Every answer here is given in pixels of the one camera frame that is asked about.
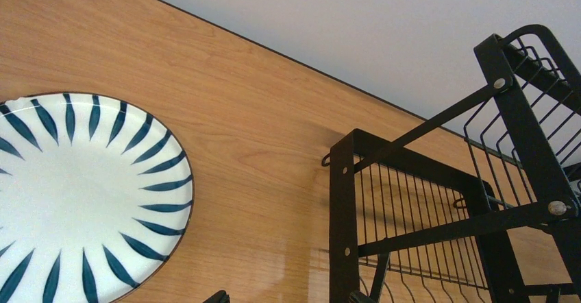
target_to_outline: white plate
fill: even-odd
[[[0,112],[0,302],[108,302],[167,261],[193,175],[159,120],[77,93]]]

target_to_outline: plate rim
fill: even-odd
[[[186,161],[187,161],[188,167],[190,169],[190,174],[192,175],[192,205],[190,206],[190,213],[188,215],[188,220],[186,221],[186,225],[184,226],[184,233],[180,236],[180,238],[177,240],[177,243],[175,244],[175,246],[173,247],[173,249],[171,250],[171,252],[168,254],[168,258],[165,261],[163,261],[162,264],[160,264],[160,266],[157,267],[149,276],[147,276],[147,278],[145,278],[139,284],[139,286],[130,289],[127,293],[124,293],[123,295],[121,295],[118,298],[115,298],[113,301],[111,301],[111,302],[118,302],[118,301],[126,298],[127,296],[133,294],[135,291],[137,291],[139,288],[141,288],[145,283],[149,282],[165,265],[167,265],[167,263],[171,260],[173,254],[175,253],[175,251],[177,250],[177,248],[182,243],[182,240],[184,239],[184,237],[188,233],[188,228],[189,228],[190,222],[192,220],[192,213],[194,211],[195,196],[196,196],[196,189],[195,189],[196,186],[195,186],[194,169],[192,168],[192,163],[190,162],[190,157],[188,156],[188,152],[184,148],[184,145],[182,144],[182,142],[173,133],[173,130],[171,130],[163,121],[161,121],[153,113],[151,113],[149,111],[146,111],[144,108],[141,108],[139,105],[134,104],[134,103],[132,103],[132,102],[126,100],[126,99],[120,99],[118,97],[113,97],[111,95],[105,95],[105,94],[100,94],[100,93],[84,92],[84,91],[80,91],[80,90],[55,90],[55,91],[49,91],[49,92],[45,92],[45,93],[35,93],[35,94],[23,95],[23,96],[17,97],[16,99],[3,100],[3,101],[0,101],[0,106],[6,104],[7,102],[16,101],[18,99],[28,99],[28,98],[33,98],[33,97],[42,97],[42,96],[47,96],[47,95],[58,95],[58,94],[97,95],[97,96],[107,97],[109,99],[113,99],[113,100],[116,100],[116,101],[125,102],[125,103],[131,105],[132,107],[137,108],[137,109],[139,109],[142,112],[145,112],[145,114],[150,114],[153,117],[153,119],[159,121],[171,133],[171,136],[173,136],[173,138],[175,139],[175,141],[177,142],[177,144],[179,145],[179,147],[182,149],[182,151],[186,152]]]

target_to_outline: wire rack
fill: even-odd
[[[474,51],[486,86],[394,141],[353,130],[331,148],[331,301],[360,282],[370,302],[581,298],[581,75],[541,25]],[[475,176],[405,148],[470,110]],[[520,227],[552,236],[570,282],[525,282]]]
[[[504,47],[504,55],[515,83],[527,97],[555,157],[578,195],[581,192],[580,93],[563,77],[535,36],[517,37]],[[481,123],[474,121],[479,118],[489,119],[480,133],[479,128],[472,128],[473,123]],[[501,114],[491,100],[476,109],[466,122],[464,133],[477,176],[494,184],[495,197],[489,198],[491,203],[507,209],[537,201]]]
[[[359,244],[468,217],[454,208],[460,193],[391,167],[371,165],[355,175],[355,184]],[[365,287],[378,259],[359,263]],[[387,270],[382,302],[490,302],[473,237],[393,252]]]

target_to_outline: wall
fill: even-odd
[[[472,48],[493,32],[544,24],[581,65],[581,0],[164,1],[423,117],[484,85]]]

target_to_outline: metal rod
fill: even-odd
[[[526,296],[545,296],[551,289],[558,287],[562,295],[575,295],[573,284],[529,284],[524,288]]]
[[[428,225],[429,225],[429,228],[431,228],[432,227],[432,217],[430,216],[430,208],[428,207],[428,194],[427,194],[428,192],[425,189],[425,185],[423,183],[423,180],[421,180],[421,188],[422,188],[422,190],[424,192],[423,198],[424,198],[424,201],[425,201],[425,209],[428,211]],[[432,191],[431,197],[432,197],[432,199],[434,199],[434,191]],[[435,200],[434,200],[434,211],[436,212],[436,216],[437,216],[438,211],[436,210],[436,202],[435,202]],[[448,291],[446,290],[446,288],[444,288],[444,281],[443,281],[443,277],[442,277],[442,271],[440,269],[440,260],[438,258],[438,252],[436,250],[436,244],[433,243],[432,244],[432,247],[434,248],[434,256],[436,257],[436,266],[438,267],[438,275],[440,276],[440,285],[442,286],[442,290],[444,290],[444,293],[450,299],[450,302],[453,302],[452,296],[450,296],[450,294],[448,293]],[[426,248],[425,254],[427,256],[429,256],[428,255],[428,249],[427,248]]]
[[[506,59],[511,64],[511,67],[515,70],[515,73],[525,80],[532,77],[532,74],[536,73],[539,68],[543,68],[541,62],[536,62],[532,58],[525,56],[523,53],[517,51],[515,47],[509,45],[508,43],[503,47],[503,52]],[[523,58],[527,59],[524,64],[522,64]],[[552,71],[544,71],[537,78],[531,80],[531,84],[533,84],[539,90],[545,91],[547,90],[547,87],[550,85],[550,83],[557,79],[559,79],[559,77],[555,73],[552,73]],[[570,91],[571,89],[565,85],[559,85],[558,89],[552,90],[551,93],[549,93],[549,96],[558,101]],[[580,101],[574,98],[565,100],[563,104],[571,110],[579,110],[579,107],[581,106]]]
[[[389,293],[389,298],[391,299],[391,302],[394,303],[394,299],[393,299],[393,294],[391,293],[391,289],[389,289],[389,286],[387,285],[387,282],[383,282],[383,285],[385,286],[385,288],[387,289],[387,292]]]
[[[436,222],[438,223],[438,226],[441,226],[440,217],[438,217],[438,208],[436,205],[436,196],[434,194],[434,184],[431,182],[429,182],[429,183],[430,183],[430,192],[432,193],[432,199],[434,200],[434,212],[436,213]],[[440,245],[442,246],[442,254],[444,255],[444,264],[446,266],[446,273],[448,274],[449,281],[452,282],[452,277],[450,276],[450,269],[449,269],[449,265],[448,265],[448,257],[446,255],[446,247],[444,246],[443,241],[440,242]],[[443,283],[442,283],[442,289],[444,290],[444,292],[446,292],[446,294],[448,295],[450,300],[453,302],[451,295],[446,291]]]
[[[399,189],[399,197],[401,199],[401,187],[399,186],[399,175],[397,174],[397,170],[395,170],[395,176],[397,178],[397,187]],[[391,213],[393,216],[393,230],[394,230],[394,238],[397,237],[397,222],[395,220],[395,206],[393,204],[393,190],[391,189],[391,174],[387,177],[389,180],[389,194],[391,196]],[[406,218],[404,217],[404,227],[406,225]],[[397,262],[399,264],[399,275],[401,278],[401,283],[403,284],[403,286],[408,290],[410,296],[412,297],[412,301],[415,303],[415,299],[414,299],[414,294],[412,293],[412,291],[410,290],[410,287],[408,287],[408,284],[406,284],[406,281],[404,280],[404,273],[402,272],[403,269],[401,268],[401,254],[399,253],[399,250],[397,250]]]
[[[476,176],[480,179],[480,184],[482,185],[482,191],[484,192],[484,183],[482,182],[482,176],[480,175],[480,168],[478,168],[478,163],[476,162],[476,155],[474,154],[474,149],[472,149],[472,144],[470,143],[471,140],[468,135],[468,125],[476,118],[476,115],[487,105],[489,101],[486,101],[480,104],[480,107],[476,109],[476,111],[468,118],[468,121],[464,124],[464,135],[468,142],[468,151],[470,152],[470,158],[472,159],[472,163],[474,165],[474,170],[476,170]],[[490,201],[486,200],[486,204],[488,206],[488,210],[491,209]]]
[[[552,215],[547,210],[547,203],[535,202],[520,207],[509,208],[495,213],[488,213],[444,224],[431,229],[420,230],[401,236],[387,238],[375,243],[359,246],[359,257],[393,252],[408,247],[427,245],[439,241],[448,241],[462,237],[479,236],[530,224],[547,223],[572,216],[576,210],[568,210],[560,216]]]
[[[454,190],[452,190],[452,197],[454,199],[456,199],[456,193]],[[458,214],[458,219],[466,219],[466,217],[462,218],[460,216],[460,210],[458,210],[457,208],[455,208],[455,209],[456,209],[456,213]],[[472,258],[470,257],[470,252],[468,252],[468,241],[466,240],[466,237],[463,237],[462,239],[464,241],[464,249],[466,250],[466,256],[468,257],[468,263],[470,265],[470,270],[472,272],[472,279],[473,279],[474,283],[476,283],[476,275],[474,274],[474,267],[472,266]],[[458,251],[460,252],[460,257],[462,257],[462,251],[460,250],[460,244],[458,244]],[[480,291],[478,290],[478,288],[476,288],[476,295],[478,296],[478,298],[480,298],[480,300],[482,302],[484,302],[484,299],[482,299],[482,296],[480,296]]]
[[[511,154],[512,154],[512,157],[516,160],[517,159],[517,150],[515,148],[512,149]],[[517,165],[517,169],[519,170],[519,176],[521,178],[521,181],[523,181],[523,185],[525,186],[525,191],[527,193],[527,197],[528,197],[529,202],[534,202],[534,200],[532,199],[532,195],[530,194],[530,190],[528,188],[527,181],[525,180],[525,176],[523,174],[523,165],[521,165],[520,162]]]
[[[375,189],[373,187],[373,165],[369,166],[369,186],[371,187],[371,206],[373,207],[373,227],[375,229],[375,240],[378,240],[378,218],[375,214]]]
[[[361,171],[365,167],[368,167],[369,165],[379,161],[380,159],[389,156],[389,154],[391,154],[395,150],[401,147],[405,147],[407,144],[415,141],[419,137],[422,137],[423,135],[427,134],[428,132],[431,132],[437,127],[442,126],[444,123],[447,123],[451,119],[456,118],[457,116],[472,109],[473,107],[477,106],[483,101],[486,101],[487,99],[496,95],[498,92],[499,90],[494,89],[492,86],[482,87],[476,92],[470,94],[468,97],[465,97],[464,99],[460,100],[458,103],[454,104],[448,109],[438,113],[431,119],[424,121],[421,125],[405,133],[404,135],[401,135],[399,138],[396,138],[395,141],[393,141],[392,143],[389,143],[383,148],[373,152],[371,155],[367,156],[366,158],[355,164],[355,172]]]
[[[500,184],[498,183],[498,178],[496,176],[496,173],[494,172],[494,167],[492,166],[492,160],[490,158],[489,149],[486,146],[486,143],[484,142],[484,134],[486,134],[486,132],[488,132],[488,130],[492,127],[494,122],[496,122],[496,120],[499,118],[500,118],[500,113],[498,113],[496,115],[496,117],[494,117],[494,119],[485,127],[485,129],[482,131],[482,133],[480,133],[480,142],[481,142],[482,147],[483,147],[484,155],[486,156],[486,161],[489,164],[489,167],[490,167],[490,170],[492,173],[492,178],[494,179],[494,184],[496,185],[497,192],[500,195],[500,199],[502,200],[502,204],[503,204],[504,208],[506,209],[506,208],[508,208],[506,206],[506,200],[504,199],[504,195],[502,194],[502,190],[500,189]]]
[[[365,239],[365,243],[367,241],[367,216],[365,215],[365,190],[363,189],[363,172],[359,172],[359,181],[361,182],[361,203],[363,205],[363,235]],[[369,263],[369,257],[365,256],[365,262]]]
[[[510,172],[508,171],[508,167],[506,166],[506,162],[504,160],[504,154],[502,153],[502,150],[500,148],[500,140],[498,140],[498,142],[496,142],[496,150],[500,154],[500,160],[502,162],[502,167],[504,168],[504,172],[506,173],[506,177],[508,178],[508,183],[510,185],[510,189],[512,190],[512,194],[515,196],[515,200],[517,202],[517,205],[520,206],[521,200],[519,199],[519,195],[517,194],[517,190],[515,189],[515,185],[512,183],[512,178],[510,176]]]
[[[581,128],[575,132],[573,136],[571,136],[571,138],[559,149],[559,151],[555,152],[555,156],[562,154],[563,151],[577,138],[577,136],[579,136],[579,134],[581,134]]]
[[[378,256],[378,266],[375,268],[375,275],[373,276],[371,292],[369,293],[369,298],[371,298],[374,302],[380,301],[381,291],[383,288],[383,283],[385,281],[385,273],[387,272],[388,265],[389,265],[389,253],[380,254]]]
[[[406,177],[406,190],[408,191],[408,203],[409,203],[409,206],[410,206],[410,215],[411,215],[411,218],[412,218],[412,231],[415,232],[416,227],[415,227],[415,221],[414,221],[414,212],[413,212],[413,208],[412,208],[412,195],[411,195],[410,186],[409,186],[409,183],[408,183],[408,176],[405,175],[405,177]],[[418,195],[418,192],[417,192],[417,187],[415,185],[415,182],[416,181],[414,180],[415,193],[416,193],[416,197],[417,197],[417,201],[418,201],[418,211],[420,211],[419,210],[419,195]],[[418,266],[419,266],[419,269],[420,269],[420,273],[423,273],[422,272],[423,271],[423,268],[421,267],[421,259],[419,257],[419,246],[416,246],[416,254],[417,254],[417,258],[418,258]],[[425,282],[423,280],[423,274],[420,276],[420,281],[421,281],[422,287],[428,292],[428,294],[430,294],[430,297],[432,298],[432,300],[434,301],[434,303],[436,303],[436,299],[432,295],[432,292],[425,285]]]
[[[490,195],[486,196],[486,198],[487,198],[488,201],[493,202],[493,203],[495,203],[495,204],[497,204],[499,206],[506,205],[507,209],[509,209],[509,208],[515,208],[516,207],[516,206],[513,206],[511,204],[504,204],[501,200],[499,200],[499,199],[497,199],[495,197],[492,197]],[[541,230],[544,233],[550,233],[550,229],[549,229],[549,227],[546,224],[532,224],[532,225],[530,225],[528,227],[529,228],[533,228],[533,229],[537,229],[537,230]]]
[[[462,209],[462,213],[464,214],[464,219],[468,219],[468,212],[467,212],[467,208],[463,208]],[[478,274],[480,275],[480,282],[482,283],[482,285],[485,285],[484,282],[484,274],[482,272],[482,268],[480,266],[480,264],[482,264],[482,261],[480,261],[480,259],[478,258],[478,255],[476,254],[476,249],[474,248],[474,237],[469,237],[469,241],[470,241],[470,246],[472,248],[472,254],[474,254],[474,258],[476,258],[476,267],[478,268]]]
[[[444,214],[444,221],[446,223],[448,223],[447,217],[446,217],[446,210],[444,209],[444,200],[442,199],[442,192],[440,190],[440,186],[436,186],[438,189],[438,196],[440,197],[440,202],[442,205],[442,213]],[[450,223],[452,224],[454,223],[454,218],[452,217],[452,210],[450,208],[450,201],[448,200],[448,210],[450,212]],[[456,264],[456,254],[454,253],[454,247],[452,246],[452,241],[448,241],[448,244],[450,245],[450,252],[452,252],[452,262],[454,263],[454,269],[456,270],[456,277],[460,277],[460,273],[458,272],[458,265]],[[464,292],[462,291],[462,285],[458,284],[458,288],[460,289],[460,295],[466,300],[466,302],[468,301],[468,298],[466,297],[466,295],[464,295]]]
[[[554,287],[547,295],[546,303],[559,303],[559,296],[561,296],[561,288]]]
[[[569,181],[581,180],[581,162],[567,166],[563,169],[569,178]]]

